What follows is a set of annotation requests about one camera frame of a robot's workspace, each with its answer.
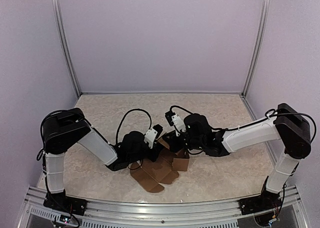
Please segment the brown cardboard box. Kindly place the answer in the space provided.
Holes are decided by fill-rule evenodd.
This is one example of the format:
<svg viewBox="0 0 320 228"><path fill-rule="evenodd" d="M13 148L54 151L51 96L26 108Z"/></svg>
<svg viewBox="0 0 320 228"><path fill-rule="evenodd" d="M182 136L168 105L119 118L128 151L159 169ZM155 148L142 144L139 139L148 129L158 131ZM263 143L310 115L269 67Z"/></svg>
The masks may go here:
<svg viewBox="0 0 320 228"><path fill-rule="evenodd" d="M180 150L170 152L169 146L164 141L164 136L158 139L160 154L155 162L144 159L141 164L135 162L130 168L131 177L147 192L159 193L179 178L180 171L187 171L190 162L189 154Z"/></svg>

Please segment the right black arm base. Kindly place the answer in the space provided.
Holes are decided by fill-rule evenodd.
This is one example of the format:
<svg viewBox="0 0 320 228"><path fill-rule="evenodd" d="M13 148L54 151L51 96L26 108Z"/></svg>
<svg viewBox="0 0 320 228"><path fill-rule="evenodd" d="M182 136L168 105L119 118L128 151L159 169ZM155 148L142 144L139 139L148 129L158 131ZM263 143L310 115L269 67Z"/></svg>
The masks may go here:
<svg viewBox="0 0 320 228"><path fill-rule="evenodd" d="M238 201L242 215L261 212L272 208L281 208L283 206L280 193L267 191L266 184L268 178L269 177L265 179L259 195L242 198Z"/></svg>

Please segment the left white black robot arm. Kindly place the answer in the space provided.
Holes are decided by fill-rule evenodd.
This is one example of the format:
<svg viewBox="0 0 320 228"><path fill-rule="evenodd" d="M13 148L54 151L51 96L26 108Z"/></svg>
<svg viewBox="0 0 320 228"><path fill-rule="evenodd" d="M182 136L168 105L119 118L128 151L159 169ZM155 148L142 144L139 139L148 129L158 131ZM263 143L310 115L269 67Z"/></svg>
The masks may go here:
<svg viewBox="0 0 320 228"><path fill-rule="evenodd" d="M159 155L155 149L163 127L149 125L146 133L131 131L112 145L85 118L80 108L57 110L49 113L40 125L43 142L38 159L43 161L43 173L50 201L59 210L70 205L70 199L64 195L64 158L66 152L79 144L97 157L109 170L118 171L127 168L145 158L155 161Z"/></svg>

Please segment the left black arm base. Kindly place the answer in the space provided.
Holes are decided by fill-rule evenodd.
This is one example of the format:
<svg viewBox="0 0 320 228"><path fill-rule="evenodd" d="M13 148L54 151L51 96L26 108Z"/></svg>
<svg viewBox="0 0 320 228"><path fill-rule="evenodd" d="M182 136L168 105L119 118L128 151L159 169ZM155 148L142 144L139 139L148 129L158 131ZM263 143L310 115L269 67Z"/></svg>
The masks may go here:
<svg viewBox="0 0 320 228"><path fill-rule="evenodd" d="M81 198L67 196L66 192L47 193L43 202L44 207L66 213L83 216L88 201Z"/></svg>

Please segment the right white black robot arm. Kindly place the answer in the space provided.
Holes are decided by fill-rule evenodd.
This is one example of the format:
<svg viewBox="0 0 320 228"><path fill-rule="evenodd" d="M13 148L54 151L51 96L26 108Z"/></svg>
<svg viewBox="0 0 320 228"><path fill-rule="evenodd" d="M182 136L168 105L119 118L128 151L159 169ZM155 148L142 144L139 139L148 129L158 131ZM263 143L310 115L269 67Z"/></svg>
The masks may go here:
<svg viewBox="0 0 320 228"><path fill-rule="evenodd" d="M300 161L309 156L317 133L311 131L315 121L309 115L298 113L286 103L266 111L261 119L235 128L214 128L205 116L191 111L181 119L169 109L165 118L174 128L166 139L170 149L184 149L188 153L193 150L195 155L223 157L249 146L280 140L284 151L266 178L262 194L256 198L255 204L261 210L275 202L275 194L280 193Z"/></svg>

